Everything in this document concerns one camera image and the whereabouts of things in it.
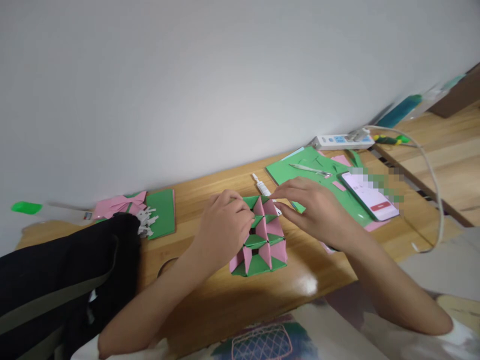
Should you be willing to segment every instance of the origami model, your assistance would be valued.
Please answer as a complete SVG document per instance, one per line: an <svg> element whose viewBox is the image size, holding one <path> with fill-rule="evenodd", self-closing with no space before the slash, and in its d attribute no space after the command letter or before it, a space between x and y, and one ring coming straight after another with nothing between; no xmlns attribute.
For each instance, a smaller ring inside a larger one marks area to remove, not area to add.
<svg viewBox="0 0 480 360"><path fill-rule="evenodd" d="M243 200L255 214L250 234L230 261L232 275L249 277L287 266L287 249L274 202L268 196L249 196Z"/></svg>

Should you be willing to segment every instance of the sleeve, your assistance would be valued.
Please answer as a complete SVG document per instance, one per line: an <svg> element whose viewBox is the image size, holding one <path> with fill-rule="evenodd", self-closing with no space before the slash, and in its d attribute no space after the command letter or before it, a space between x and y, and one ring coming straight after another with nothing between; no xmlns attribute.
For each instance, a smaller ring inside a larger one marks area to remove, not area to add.
<svg viewBox="0 0 480 360"><path fill-rule="evenodd" d="M404 329L378 315L365 313L361 332L391 360L479 359L478 335L454 318L451 319L451 332L430 336Z"/></svg>
<svg viewBox="0 0 480 360"><path fill-rule="evenodd" d="M148 348L129 354L113 355L108 360L172 360L173 356L168 354L167 339L160 341L154 348ZM99 336L95 336L79 348L71 356L70 360L100 360Z"/></svg>

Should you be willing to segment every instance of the electrical cable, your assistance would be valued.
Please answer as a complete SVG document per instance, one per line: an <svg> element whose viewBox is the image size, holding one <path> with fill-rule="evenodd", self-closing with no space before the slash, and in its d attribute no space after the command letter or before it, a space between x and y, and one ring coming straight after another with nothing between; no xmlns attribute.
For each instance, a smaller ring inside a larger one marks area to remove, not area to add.
<svg viewBox="0 0 480 360"><path fill-rule="evenodd" d="M440 195L440 186L439 186L439 183L437 181L437 177L435 176L434 169L432 168L432 165L430 165L429 159L427 157L427 154L425 153L424 148L417 141L415 141L415 139L413 139L410 135L408 135L407 133L405 133L401 130L395 129L395 128L376 126L376 125L365 125L365 126L362 126L362 128L380 129L380 130L392 131L394 133L404 135L407 138L409 138L412 143L415 144L415 147L418 148L418 150L420 150L420 153L422 154L423 158L425 159L426 166L428 167L428 170L430 171L431 178L433 180L433 184L435 185L435 195L436 195L435 199L436 199L436 203L438 204L438 211L440 213L440 219L439 219L439 224L438 224L437 239L436 239L436 242L435 242L435 244L433 245L432 248L430 248L428 250L424 250L424 251L419 251L419 249L417 248L417 246L413 242L411 243L411 246L415 249L415 251L417 253L420 253L420 254L426 254L426 253L431 252L433 249L435 249L437 247L438 244L440 244L442 242L442 239L444 237L445 215L444 215L444 206L442 204L442 197Z"/></svg>

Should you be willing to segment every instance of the desk surface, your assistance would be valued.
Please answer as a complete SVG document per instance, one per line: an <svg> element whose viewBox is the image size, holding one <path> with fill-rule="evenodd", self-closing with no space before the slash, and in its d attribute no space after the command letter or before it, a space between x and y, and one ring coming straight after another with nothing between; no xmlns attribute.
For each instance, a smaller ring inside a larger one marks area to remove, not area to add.
<svg viewBox="0 0 480 360"><path fill-rule="evenodd" d="M480 226L480 101L449 118L432 113L395 128L419 142L435 170L445 210L463 226ZM408 146L375 145L390 163L431 198L435 187L419 151Z"/></svg>
<svg viewBox="0 0 480 360"><path fill-rule="evenodd" d="M326 151L328 157L342 151ZM276 187L265 166L286 154L253 162L172 186L175 189L176 233L155 240L142 241L139 286L150 284L166 261L178 257L192 242L200 216L211 194L235 189L242 196L258 195L251 178L256 173L273 191ZM388 174L388 168L370 152L360 152L366 167L376 174ZM428 204L398 176L389 175L390 188L403 192L402 217L375 230L373 237L396 260L413 255L411 242L421 249L430 248L437 236L438 211ZM356 280L343 253L327 255L320 244L280 218L288 253L288 266L253 277L232 276L228 265L215 273L201 287L187 296L170 314L161 330L171 349L182 356L225 339L245 326L283 314L319 296ZM79 228L57 221L39 224L24 231L19 248L66 236ZM444 239L461 230L447 219Z"/></svg>

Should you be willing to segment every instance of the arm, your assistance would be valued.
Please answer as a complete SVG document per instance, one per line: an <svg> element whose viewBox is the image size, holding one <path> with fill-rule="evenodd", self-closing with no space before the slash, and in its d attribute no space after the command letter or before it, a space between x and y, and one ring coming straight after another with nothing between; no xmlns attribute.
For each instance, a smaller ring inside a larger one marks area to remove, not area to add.
<svg viewBox="0 0 480 360"><path fill-rule="evenodd" d="M450 316L390 258L327 188L297 177L277 187L270 198L285 198L306 208L300 214L283 203L275 204L300 229L346 254L382 318L427 335L452 330Z"/></svg>
<svg viewBox="0 0 480 360"><path fill-rule="evenodd" d="M187 251L100 333L100 358L147 348L177 304L237 254L253 217L237 192L225 190L212 196Z"/></svg>

